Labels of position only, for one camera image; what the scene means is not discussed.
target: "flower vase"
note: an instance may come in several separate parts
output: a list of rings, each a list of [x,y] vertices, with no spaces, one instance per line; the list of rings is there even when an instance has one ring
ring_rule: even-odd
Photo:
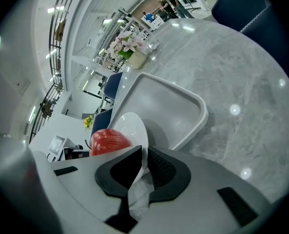
[[[145,61],[148,59],[148,56],[141,52],[140,50],[136,49],[135,52],[130,56],[128,59],[128,63],[134,68],[139,69],[143,66]]]

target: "pink flowers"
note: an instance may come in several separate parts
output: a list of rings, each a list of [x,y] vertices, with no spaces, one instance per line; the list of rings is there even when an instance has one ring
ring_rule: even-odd
[[[129,58],[136,48],[141,51],[145,51],[148,44],[144,42],[140,36],[131,31],[122,32],[115,38],[110,44],[108,52],[112,58],[117,58],[117,55],[121,55],[125,58]]]

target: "marble table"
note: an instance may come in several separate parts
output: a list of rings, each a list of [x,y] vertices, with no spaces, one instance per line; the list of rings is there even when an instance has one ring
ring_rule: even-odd
[[[113,111],[140,72],[184,87],[205,100],[209,119],[180,152],[222,164],[270,202],[286,194],[289,79],[277,62],[254,41],[215,22],[174,19],[155,37],[160,45],[144,66],[125,67]]]

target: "plastic tray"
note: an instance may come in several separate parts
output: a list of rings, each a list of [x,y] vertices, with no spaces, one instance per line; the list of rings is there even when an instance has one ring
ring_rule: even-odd
[[[126,112],[141,117],[150,145],[175,151],[185,146],[208,119],[200,96],[147,73],[137,76],[108,128],[113,128]]]

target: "metal railing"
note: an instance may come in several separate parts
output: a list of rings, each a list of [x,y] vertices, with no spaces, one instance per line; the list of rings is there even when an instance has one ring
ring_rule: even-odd
[[[49,120],[53,112],[60,95],[63,91],[61,86],[53,84],[43,99],[42,103],[39,105],[36,117],[34,119],[32,132],[29,137],[29,143],[31,143],[33,137],[39,132],[41,127]]]
[[[73,0],[57,0],[49,30],[49,61],[53,83],[63,86],[61,79],[61,42],[68,10]]]

